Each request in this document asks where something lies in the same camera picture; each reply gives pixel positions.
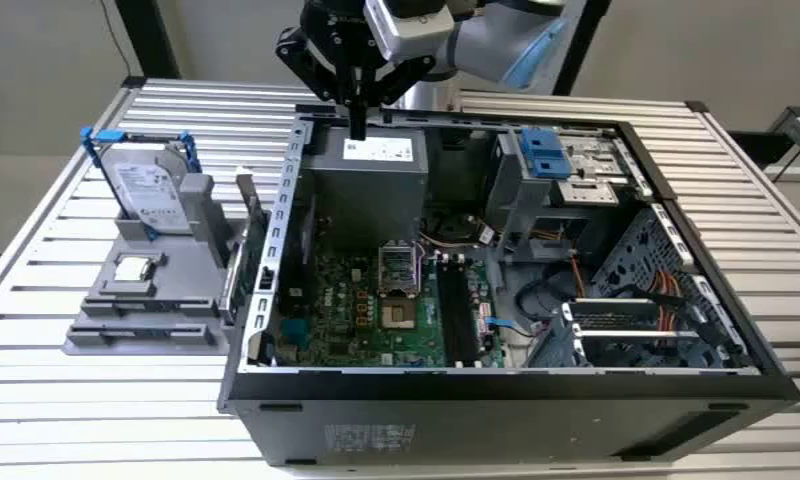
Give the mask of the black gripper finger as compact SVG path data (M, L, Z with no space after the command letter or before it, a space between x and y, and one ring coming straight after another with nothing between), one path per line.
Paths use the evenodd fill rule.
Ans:
M339 32L318 28L309 33L285 28L275 43L275 55L321 100L346 108L349 138L358 139L358 95L354 69Z
M367 110L391 104L422 79L435 64L431 55L401 61L379 78L371 65L361 68L357 90L357 139L366 139Z

